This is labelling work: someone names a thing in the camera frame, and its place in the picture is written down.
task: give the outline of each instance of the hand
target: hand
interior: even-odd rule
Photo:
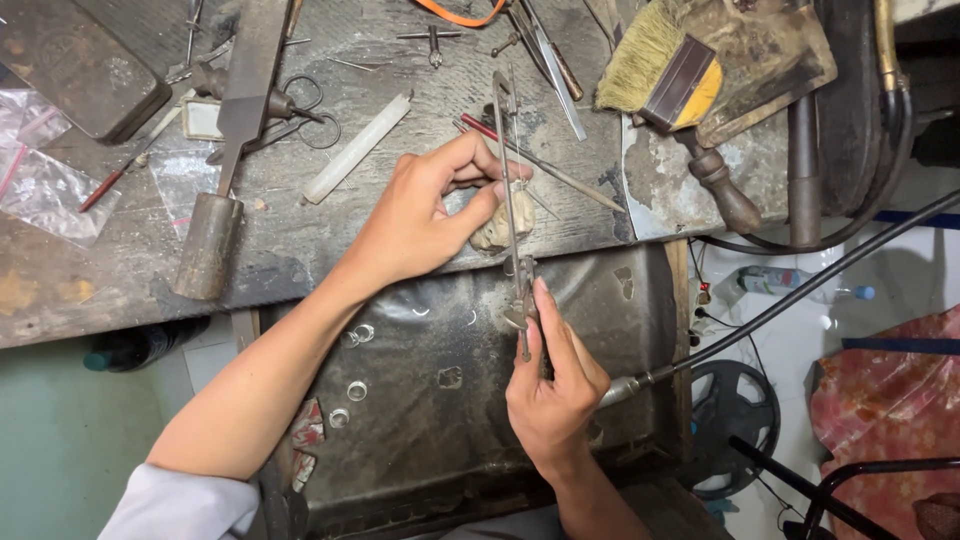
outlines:
[[[511,175],[533,176],[529,166],[509,166]],[[400,156],[341,263],[362,269],[377,289],[436,269],[493,216],[503,200],[501,179],[500,159],[475,131],[422,156]],[[480,189],[467,206],[447,214],[444,195],[472,185]]]
[[[532,359],[523,361],[517,344],[514,374],[507,386],[507,412],[523,450],[540,475],[556,487],[557,481],[591,461],[585,429],[610,388],[610,376],[564,322],[543,278],[534,282],[534,302],[540,311],[554,380],[540,378],[543,343],[537,324],[528,318]]]

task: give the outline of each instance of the forearm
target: forearm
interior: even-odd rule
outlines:
[[[147,462],[247,479],[293,418],[340,331],[376,291],[337,265],[297,307],[231,361],[167,425]]]
[[[557,494],[560,521],[571,540],[649,540],[650,532],[620,497],[597,462],[586,454],[548,479]]]

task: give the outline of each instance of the dusting brush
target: dusting brush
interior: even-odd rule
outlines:
[[[594,105],[639,112],[674,132],[707,116],[723,70],[713,49],[681,30],[666,1],[652,0],[636,16],[604,70]]]

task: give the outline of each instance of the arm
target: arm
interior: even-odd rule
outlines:
[[[585,427],[610,388],[610,377],[564,322],[543,278],[534,286],[554,380],[540,379],[540,364],[524,362],[517,349],[507,386],[510,425],[540,475],[557,495],[560,521],[572,540],[649,540],[650,532],[597,465]],[[527,339],[533,358],[543,351],[533,319]]]
[[[518,172],[533,174],[525,166]],[[249,478],[286,431],[349,319],[380,288],[453,258],[503,198],[502,183],[492,182],[500,178],[499,160],[476,132],[423,156],[401,156],[367,223],[320,286],[190,400],[147,463]],[[468,185],[481,188],[448,215],[443,195]]]

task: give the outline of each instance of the white wax stick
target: white wax stick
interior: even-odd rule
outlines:
[[[303,187],[303,197],[318,205],[333,188],[342,181],[353,167],[370,153],[377,142],[386,135],[410,110],[409,95],[400,94],[357,135],[316,178]]]

